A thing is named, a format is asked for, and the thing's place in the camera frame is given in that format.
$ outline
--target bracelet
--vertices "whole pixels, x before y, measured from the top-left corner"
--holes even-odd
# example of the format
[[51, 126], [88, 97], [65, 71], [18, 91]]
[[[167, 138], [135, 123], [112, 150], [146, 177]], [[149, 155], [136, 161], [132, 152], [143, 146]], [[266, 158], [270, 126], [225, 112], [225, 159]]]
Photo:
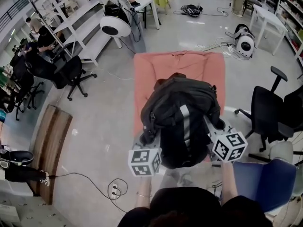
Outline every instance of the bracelet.
[[139, 194], [139, 192], [137, 192], [137, 195], [139, 195], [139, 196], [141, 196], [141, 197], [146, 197], [146, 198], [149, 197], [149, 196], [145, 196], [145, 195]]

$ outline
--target black pants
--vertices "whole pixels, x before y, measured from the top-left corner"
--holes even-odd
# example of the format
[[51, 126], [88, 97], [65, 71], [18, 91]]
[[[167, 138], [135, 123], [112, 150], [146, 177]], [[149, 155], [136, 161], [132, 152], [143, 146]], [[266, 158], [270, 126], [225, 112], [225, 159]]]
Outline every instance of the black pants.
[[4, 169], [5, 179], [10, 182], [27, 183], [29, 181], [40, 181], [46, 179], [45, 172], [40, 172], [28, 166], [17, 166], [10, 163], [8, 169]]

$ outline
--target chair armrest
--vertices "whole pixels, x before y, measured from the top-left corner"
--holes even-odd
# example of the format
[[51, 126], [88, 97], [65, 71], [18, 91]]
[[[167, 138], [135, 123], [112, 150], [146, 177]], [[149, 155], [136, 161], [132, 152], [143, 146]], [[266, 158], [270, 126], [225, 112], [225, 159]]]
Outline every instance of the chair armrest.
[[272, 73], [276, 74], [278, 77], [280, 77], [284, 81], [288, 81], [287, 76], [282, 71], [280, 71], [277, 67], [271, 66], [270, 70]]
[[294, 136], [293, 128], [278, 122], [278, 131], [281, 135], [287, 138], [292, 138]]

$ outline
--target black backpack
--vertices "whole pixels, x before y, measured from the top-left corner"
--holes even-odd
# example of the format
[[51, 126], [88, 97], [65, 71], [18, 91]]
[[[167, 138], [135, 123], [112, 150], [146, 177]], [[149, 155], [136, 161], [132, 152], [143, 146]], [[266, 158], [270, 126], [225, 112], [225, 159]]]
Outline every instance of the black backpack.
[[211, 143], [204, 121], [219, 123], [216, 87], [174, 74], [157, 81], [155, 91], [141, 112], [143, 144], [151, 144], [160, 132], [162, 164], [170, 169], [191, 167], [208, 154]]

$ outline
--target reflective stripe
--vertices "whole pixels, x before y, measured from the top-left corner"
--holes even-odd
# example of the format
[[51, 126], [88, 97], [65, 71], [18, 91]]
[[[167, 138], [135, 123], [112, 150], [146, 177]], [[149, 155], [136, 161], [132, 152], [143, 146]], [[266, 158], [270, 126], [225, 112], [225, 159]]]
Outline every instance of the reflective stripe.
[[184, 125], [184, 142], [185, 145], [188, 147], [190, 145], [190, 122], [189, 122], [189, 110], [186, 105], [183, 105], [180, 107], [181, 113], [183, 114], [184, 120], [183, 120], [183, 125]]

